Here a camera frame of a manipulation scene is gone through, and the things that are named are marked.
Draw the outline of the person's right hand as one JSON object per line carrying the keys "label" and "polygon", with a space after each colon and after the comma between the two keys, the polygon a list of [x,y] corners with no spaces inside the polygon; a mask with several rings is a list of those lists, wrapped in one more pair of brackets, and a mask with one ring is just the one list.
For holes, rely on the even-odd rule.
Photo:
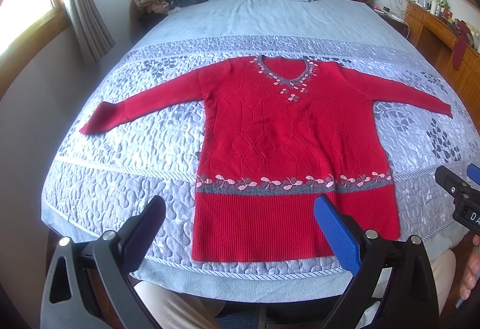
{"label": "person's right hand", "polygon": [[480,238],[478,235],[473,237],[473,249],[470,253],[469,259],[465,267],[464,275],[460,283],[460,299],[466,301],[471,291],[475,288],[478,282],[479,267],[480,267],[480,258],[479,258],[479,242]]}

